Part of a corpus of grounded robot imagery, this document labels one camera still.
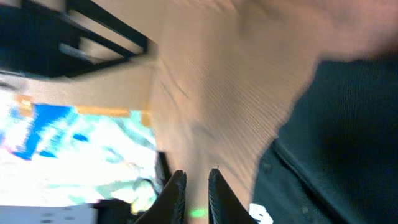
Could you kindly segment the black t-shirt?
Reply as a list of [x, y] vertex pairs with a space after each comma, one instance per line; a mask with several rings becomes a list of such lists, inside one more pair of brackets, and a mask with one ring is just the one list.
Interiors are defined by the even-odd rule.
[[275, 223], [396, 223], [397, 62], [321, 62], [252, 201]]

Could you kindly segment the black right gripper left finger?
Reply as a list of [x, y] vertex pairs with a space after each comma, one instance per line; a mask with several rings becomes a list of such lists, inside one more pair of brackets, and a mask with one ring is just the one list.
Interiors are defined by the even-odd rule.
[[174, 172], [154, 204], [134, 224], [184, 224], [187, 175]]

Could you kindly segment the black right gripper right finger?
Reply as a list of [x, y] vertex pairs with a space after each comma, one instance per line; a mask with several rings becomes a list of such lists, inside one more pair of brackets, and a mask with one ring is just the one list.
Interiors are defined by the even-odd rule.
[[210, 224], [257, 224], [218, 169], [208, 178], [208, 216]]

